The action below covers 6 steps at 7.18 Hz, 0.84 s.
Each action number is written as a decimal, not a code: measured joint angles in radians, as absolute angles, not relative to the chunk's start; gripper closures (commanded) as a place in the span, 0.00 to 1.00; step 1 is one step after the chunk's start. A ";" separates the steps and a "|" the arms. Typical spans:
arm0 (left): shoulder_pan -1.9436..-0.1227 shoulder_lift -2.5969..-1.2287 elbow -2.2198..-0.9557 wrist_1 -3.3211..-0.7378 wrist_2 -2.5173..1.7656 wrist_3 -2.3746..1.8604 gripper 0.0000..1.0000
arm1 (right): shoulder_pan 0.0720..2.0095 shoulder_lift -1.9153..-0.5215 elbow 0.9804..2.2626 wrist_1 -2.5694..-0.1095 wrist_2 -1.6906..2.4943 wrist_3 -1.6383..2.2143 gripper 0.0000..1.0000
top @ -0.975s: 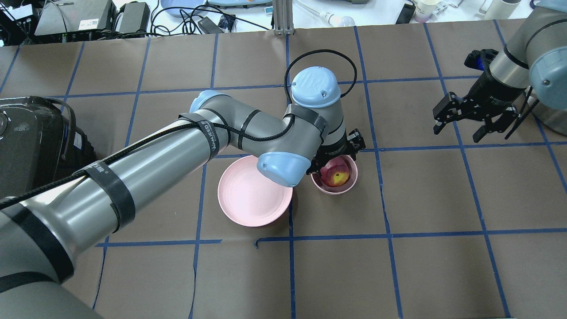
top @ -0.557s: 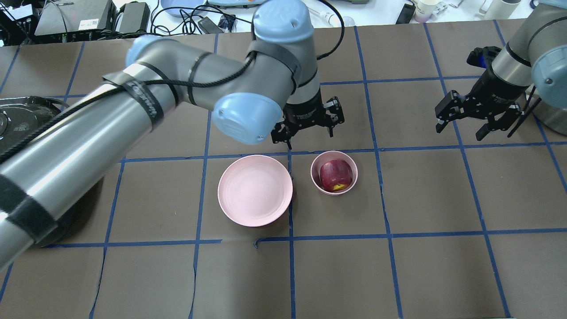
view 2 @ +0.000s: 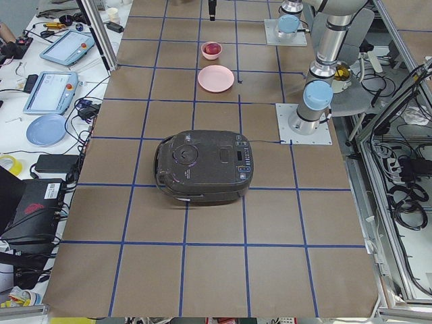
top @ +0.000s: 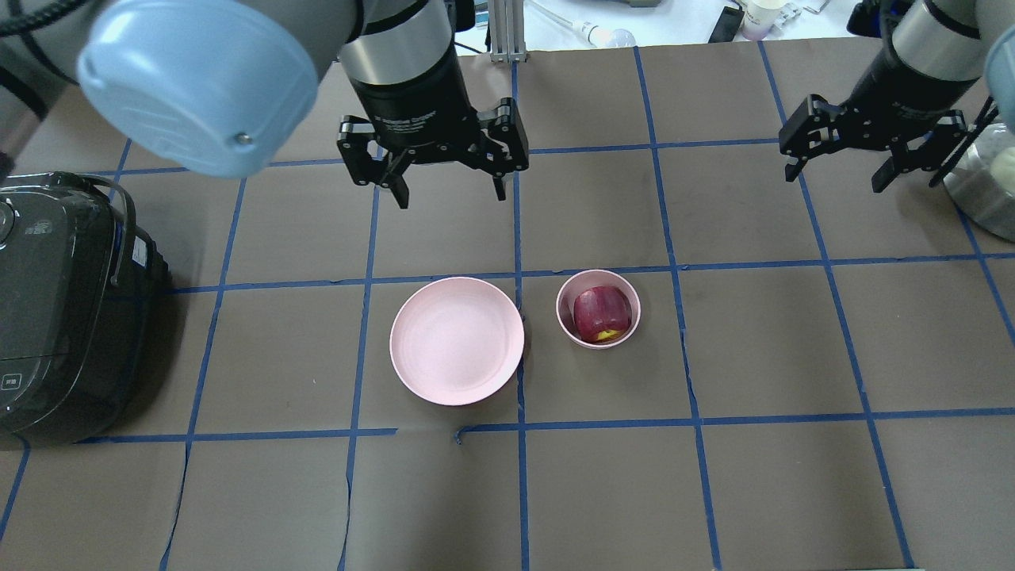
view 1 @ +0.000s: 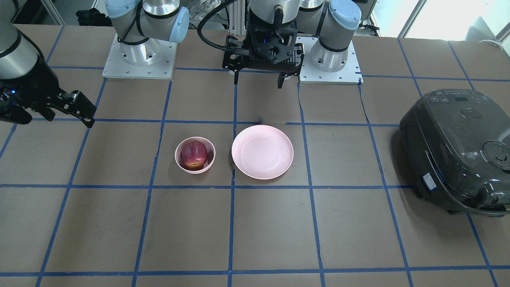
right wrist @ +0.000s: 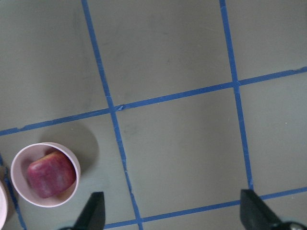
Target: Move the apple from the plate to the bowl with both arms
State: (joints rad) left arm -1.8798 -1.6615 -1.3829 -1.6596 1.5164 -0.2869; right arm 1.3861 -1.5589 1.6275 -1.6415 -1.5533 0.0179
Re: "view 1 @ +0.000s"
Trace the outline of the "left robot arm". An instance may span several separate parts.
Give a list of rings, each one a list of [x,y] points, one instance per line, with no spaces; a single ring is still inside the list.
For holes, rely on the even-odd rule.
[[[243,69],[279,75],[277,85],[363,83],[352,38],[362,19],[351,0],[251,0],[244,40],[229,35],[222,67],[237,84]]]

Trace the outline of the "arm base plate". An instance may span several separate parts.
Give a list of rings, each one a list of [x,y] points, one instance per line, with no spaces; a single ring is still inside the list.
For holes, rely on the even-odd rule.
[[[114,37],[102,77],[108,79],[172,80],[177,43],[149,39],[127,45]]]
[[[299,37],[304,47],[304,62],[299,74],[302,84],[363,84],[364,79],[353,42],[348,49],[335,52],[322,47],[316,37]]]

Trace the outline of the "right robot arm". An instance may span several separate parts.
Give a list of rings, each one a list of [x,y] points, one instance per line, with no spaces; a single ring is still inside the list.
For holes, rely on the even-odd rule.
[[[31,109],[53,121],[58,110],[91,128],[96,106],[82,92],[60,87],[40,48],[11,23],[15,3],[2,2],[1,9],[8,12],[1,18],[1,120],[27,125]],[[180,43],[189,27],[189,10],[178,0],[108,0],[106,10],[121,45],[151,47],[144,60],[135,60],[128,51],[128,63],[148,64],[157,55],[156,40]]]

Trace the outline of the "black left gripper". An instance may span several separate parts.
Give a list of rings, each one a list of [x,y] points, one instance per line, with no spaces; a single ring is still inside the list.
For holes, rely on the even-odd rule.
[[[243,41],[228,36],[222,67],[233,71],[234,85],[244,68],[278,72],[277,87],[282,89],[287,74],[299,74],[304,61],[304,46],[297,43],[297,22],[282,24],[278,29],[268,22],[249,22]]]

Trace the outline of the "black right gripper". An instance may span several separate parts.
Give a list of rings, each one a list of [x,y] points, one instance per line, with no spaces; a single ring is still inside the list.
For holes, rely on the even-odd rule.
[[[61,89],[57,76],[41,56],[26,75],[1,80],[0,120],[27,125],[32,121],[28,108],[48,121],[54,119],[54,110],[58,110],[78,118],[87,128],[93,127],[97,110],[81,91],[66,93]]]

